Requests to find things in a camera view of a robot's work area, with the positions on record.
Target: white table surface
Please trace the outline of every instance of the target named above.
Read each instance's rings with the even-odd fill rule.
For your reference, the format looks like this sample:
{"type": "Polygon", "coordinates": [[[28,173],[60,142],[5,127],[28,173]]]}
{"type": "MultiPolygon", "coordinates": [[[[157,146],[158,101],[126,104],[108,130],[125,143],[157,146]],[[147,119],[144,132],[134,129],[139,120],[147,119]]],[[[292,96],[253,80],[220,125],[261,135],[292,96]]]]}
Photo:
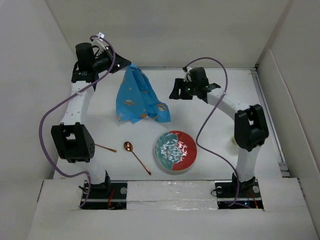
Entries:
{"type": "MultiPolygon", "coordinates": [[[[227,180],[232,176],[232,169],[220,158],[198,148],[193,166],[182,174],[168,174],[156,163],[154,144],[158,137],[167,131],[178,130],[188,133],[193,139],[212,110],[213,106],[196,97],[193,100],[171,100],[175,78],[183,78],[181,68],[142,69],[160,101],[169,106],[171,122],[158,123],[152,119],[143,119],[132,124],[130,121],[119,122],[116,115],[116,97],[124,76],[124,71],[109,75],[96,88],[88,108],[85,126],[94,142],[117,150],[117,153],[96,147],[90,163],[68,163],[58,159],[57,166],[65,173],[73,174],[88,170],[93,183],[104,181],[105,170],[113,181],[136,180],[227,180]],[[134,155],[123,148],[124,142],[133,144],[134,152],[151,170],[149,176],[134,155]]],[[[250,104],[260,104],[250,70],[228,69],[229,87],[227,92],[235,98],[250,104]]],[[[220,68],[206,68],[210,83],[225,86],[224,72],[220,68]]],[[[223,112],[217,110],[208,121],[199,142],[236,166],[238,147],[232,143],[234,122],[223,112]]],[[[266,139],[262,146],[256,166],[256,177],[281,178],[277,156],[272,138],[266,139]]],[[[55,172],[54,178],[61,176],[55,172]]]]}

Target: spoon bowl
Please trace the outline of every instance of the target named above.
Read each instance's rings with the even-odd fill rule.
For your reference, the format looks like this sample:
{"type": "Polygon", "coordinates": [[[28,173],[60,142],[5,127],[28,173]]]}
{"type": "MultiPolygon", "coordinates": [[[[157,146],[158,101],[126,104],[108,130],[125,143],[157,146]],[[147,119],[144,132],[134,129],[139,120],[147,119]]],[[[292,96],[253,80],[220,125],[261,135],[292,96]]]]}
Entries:
{"type": "Polygon", "coordinates": [[[124,149],[125,149],[126,151],[128,151],[128,152],[133,152],[133,150],[134,150],[134,146],[132,146],[131,142],[129,142],[129,141],[126,141],[126,142],[123,144],[123,146],[124,146],[124,149]]]}

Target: spoon handle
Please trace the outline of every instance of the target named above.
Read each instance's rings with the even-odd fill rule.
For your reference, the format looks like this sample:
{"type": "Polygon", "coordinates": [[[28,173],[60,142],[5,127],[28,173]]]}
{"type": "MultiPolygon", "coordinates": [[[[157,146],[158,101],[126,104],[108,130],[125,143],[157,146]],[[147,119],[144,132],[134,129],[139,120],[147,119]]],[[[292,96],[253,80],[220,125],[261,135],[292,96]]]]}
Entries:
{"type": "Polygon", "coordinates": [[[100,148],[103,148],[103,149],[107,149],[107,150],[109,150],[109,151],[111,151],[111,152],[114,152],[114,153],[117,152],[117,150],[114,150],[114,149],[112,149],[112,148],[108,148],[108,147],[106,147],[106,146],[101,146],[101,145],[96,144],[96,143],[95,143],[94,145],[96,145],[96,146],[98,146],[98,147],[100,147],[100,148]]]}
{"type": "Polygon", "coordinates": [[[136,155],[134,152],[132,152],[132,153],[133,153],[133,155],[136,157],[136,159],[138,159],[139,163],[141,163],[141,165],[144,167],[144,169],[146,170],[146,172],[147,172],[149,175],[151,175],[152,173],[151,173],[151,171],[146,167],[146,165],[144,165],[143,162],[140,161],[140,159],[137,157],[137,155],[136,155]]]}

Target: copper spoon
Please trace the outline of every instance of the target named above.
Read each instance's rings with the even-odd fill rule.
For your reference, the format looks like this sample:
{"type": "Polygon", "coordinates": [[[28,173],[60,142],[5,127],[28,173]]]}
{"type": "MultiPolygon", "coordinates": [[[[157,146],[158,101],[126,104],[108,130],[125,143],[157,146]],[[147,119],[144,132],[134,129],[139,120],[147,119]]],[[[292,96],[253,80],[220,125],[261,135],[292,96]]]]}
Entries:
{"type": "Polygon", "coordinates": [[[108,148],[108,147],[106,147],[106,146],[101,146],[101,145],[96,144],[96,143],[95,143],[94,145],[96,145],[96,146],[98,146],[98,147],[100,147],[100,148],[103,148],[103,149],[107,149],[107,150],[109,150],[109,151],[111,151],[111,152],[114,152],[114,153],[117,152],[117,150],[114,150],[114,149],[112,149],[112,148],[108,148]]]}
{"type": "Polygon", "coordinates": [[[142,161],[140,161],[140,159],[139,159],[139,158],[137,157],[137,155],[134,153],[134,146],[132,146],[131,142],[126,141],[126,142],[123,144],[123,146],[124,146],[124,149],[125,149],[125,150],[127,150],[128,152],[132,152],[132,153],[133,153],[133,155],[136,157],[136,159],[138,159],[139,163],[141,163],[141,165],[142,165],[142,166],[144,167],[144,169],[147,171],[147,173],[148,173],[149,175],[151,175],[151,174],[152,174],[151,171],[146,167],[146,165],[143,164],[142,161]]]}

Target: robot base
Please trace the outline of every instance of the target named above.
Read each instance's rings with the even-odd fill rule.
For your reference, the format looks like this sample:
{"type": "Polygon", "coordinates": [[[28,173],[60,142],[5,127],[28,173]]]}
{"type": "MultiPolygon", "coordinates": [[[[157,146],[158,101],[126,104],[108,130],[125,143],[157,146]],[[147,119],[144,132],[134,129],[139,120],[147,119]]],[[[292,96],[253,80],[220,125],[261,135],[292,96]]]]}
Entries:
{"type": "MultiPolygon", "coordinates": [[[[215,181],[215,192],[217,201],[233,201],[236,196],[237,190],[237,179],[232,175],[231,181],[215,181]]],[[[251,180],[240,183],[240,191],[238,195],[238,201],[247,201],[253,194],[255,200],[261,200],[261,194],[259,184],[256,178],[253,177],[251,180]]]]}

